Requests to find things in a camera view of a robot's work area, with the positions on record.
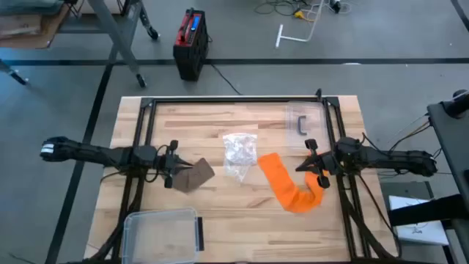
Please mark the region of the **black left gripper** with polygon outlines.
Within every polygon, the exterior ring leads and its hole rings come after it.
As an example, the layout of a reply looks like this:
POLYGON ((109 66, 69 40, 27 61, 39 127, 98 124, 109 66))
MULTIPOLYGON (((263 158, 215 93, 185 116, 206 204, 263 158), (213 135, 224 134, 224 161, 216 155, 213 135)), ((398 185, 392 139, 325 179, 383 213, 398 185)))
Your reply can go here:
POLYGON ((157 173, 163 178, 165 188, 172 188, 172 175, 176 172, 176 168, 177 174, 181 173, 184 170, 193 168, 193 165, 191 163, 184 161, 183 159, 181 159, 181 157, 175 154, 175 150, 178 148, 178 144, 179 142, 177 140, 171 140, 169 145, 165 145, 165 153, 157 157, 156 170, 157 173))

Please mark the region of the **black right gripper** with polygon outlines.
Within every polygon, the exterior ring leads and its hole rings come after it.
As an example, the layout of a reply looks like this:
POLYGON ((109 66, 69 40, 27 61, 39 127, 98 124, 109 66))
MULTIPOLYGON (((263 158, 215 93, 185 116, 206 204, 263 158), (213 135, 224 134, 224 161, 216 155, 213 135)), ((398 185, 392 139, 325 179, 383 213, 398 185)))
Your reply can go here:
POLYGON ((296 172, 311 172, 318 174, 317 182, 323 189, 330 187, 330 181, 325 175, 330 172, 332 175, 339 171, 339 165, 335 159, 335 154, 332 151, 327 151, 323 154, 317 152, 317 142, 315 139, 305 140, 305 145, 310 150, 311 155, 295 168, 296 172))

